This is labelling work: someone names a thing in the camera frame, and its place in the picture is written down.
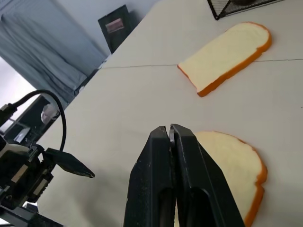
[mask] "bread slice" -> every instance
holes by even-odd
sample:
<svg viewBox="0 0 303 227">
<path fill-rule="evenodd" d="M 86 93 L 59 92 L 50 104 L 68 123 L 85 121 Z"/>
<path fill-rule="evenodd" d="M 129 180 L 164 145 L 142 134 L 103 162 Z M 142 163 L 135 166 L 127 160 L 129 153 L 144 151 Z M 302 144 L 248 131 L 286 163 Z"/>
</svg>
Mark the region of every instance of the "bread slice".
<svg viewBox="0 0 303 227">
<path fill-rule="evenodd" d="M 263 25 L 243 22 L 228 29 L 178 65 L 197 88 L 200 97 L 215 90 L 271 46 L 271 34 Z"/>
<path fill-rule="evenodd" d="M 259 154 L 242 140 L 216 131 L 195 134 L 223 171 L 245 226 L 250 227 L 261 204 L 267 168 Z"/>
</svg>

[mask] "mesh tray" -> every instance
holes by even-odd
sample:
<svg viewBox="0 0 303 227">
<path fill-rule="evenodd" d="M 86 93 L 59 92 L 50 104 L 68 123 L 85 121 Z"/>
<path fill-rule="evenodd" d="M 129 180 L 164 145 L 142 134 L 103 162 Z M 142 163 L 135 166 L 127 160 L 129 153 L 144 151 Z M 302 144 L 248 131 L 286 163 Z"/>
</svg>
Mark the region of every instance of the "mesh tray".
<svg viewBox="0 0 303 227">
<path fill-rule="evenodd" d="M 207 0 L 216 20 L 223 18 L 227 15 L 240 13 L 256 7 L 261 7 L 271 3 L 275 3 L 282 0 L 249 0 L 251 3 L 246 5 L 239 5 L 235 2 L 240 0 Z"/>
</svg>

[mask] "table surface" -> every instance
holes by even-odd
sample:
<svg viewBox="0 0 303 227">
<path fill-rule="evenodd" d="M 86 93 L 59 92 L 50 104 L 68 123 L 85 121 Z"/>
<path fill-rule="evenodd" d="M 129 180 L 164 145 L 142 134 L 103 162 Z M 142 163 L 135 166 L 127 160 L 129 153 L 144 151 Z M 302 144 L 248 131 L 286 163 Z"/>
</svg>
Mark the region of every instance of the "table surface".
<svg viewBox="0 0 303 227">
<path fill-rule="evenodd" d="M 302 0 L 285 0 L 216 21 L 207 0 L 158 2 L 104 66 L 177 65 L 243 21 L 266 26 L 271 50 L 258 61 L 303 59 Z"/>
</svg>

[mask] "black plastic part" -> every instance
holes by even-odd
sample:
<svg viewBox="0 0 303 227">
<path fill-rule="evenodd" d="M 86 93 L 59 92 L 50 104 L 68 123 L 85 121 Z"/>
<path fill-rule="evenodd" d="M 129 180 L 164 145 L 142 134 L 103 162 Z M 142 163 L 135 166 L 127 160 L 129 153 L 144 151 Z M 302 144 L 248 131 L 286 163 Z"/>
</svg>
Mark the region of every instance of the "black plastic part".
<svg viewBox="0 0 303 227">
<path fill-rule="evenodd" d="M 223 172 L 191 130 L 173 124 L 180 227 L 245 227 Z"/>
<path fill-rule="evenodd" d="M 164 126 L 150 133 L 128 186 L 124 227 L 173 227 L 176 199 L 170 141 Z"/>
<path fill-rule="evenodd" d="M 95 174 L 90 169 L 69 153 L 48 148 L 46 152 L 43 152 L 43 156 L 49 158 L 66 172 L 90 178 L 95 177 Z"/>
<path fill-rule="evenodd" d="M 13 116 L 14 112 L 17 111 L 17 108 L 11 103 L 7 104 L 0 108 L 0 127 Z"/>
<path fill-rule="evenodd" d="M 15 227 L 63 227 L 63 225 L 24 207 L 10 210 L 0 205 L 0 219 Z"/>
<path fill-rule="evenodd" d="M 216 20 L 281 0 L 207 0 Z"/>
</svg>

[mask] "wall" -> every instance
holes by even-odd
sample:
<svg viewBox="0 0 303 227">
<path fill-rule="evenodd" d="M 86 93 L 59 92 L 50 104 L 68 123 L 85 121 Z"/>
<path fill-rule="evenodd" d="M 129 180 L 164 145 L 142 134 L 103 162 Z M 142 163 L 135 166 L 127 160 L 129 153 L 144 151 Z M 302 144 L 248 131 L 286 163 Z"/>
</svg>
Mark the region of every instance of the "wall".
<svg viewBox="0 0 303 227">
<path fill-rule="evenodd" d="M 14 103 L 34 90 L 35 88 L 32 85 L 0 58 L 0 107 L 7 103 Z M 33 97 L 20 106 L 12 119 L 17 119 L 36 98 Z M 11 124 L 11 121 L 7 121 L 0 127 L 0 130 L 5 131 Z"/>
<path fill-rule="evenodd" d="M 139 21 L 158 0 L 54 0 L 76 21 L 89 37 L 110 54 L 109 48 L 98 24 L 98 19 L 126 4 L 128 11 Z"/>
</svg>

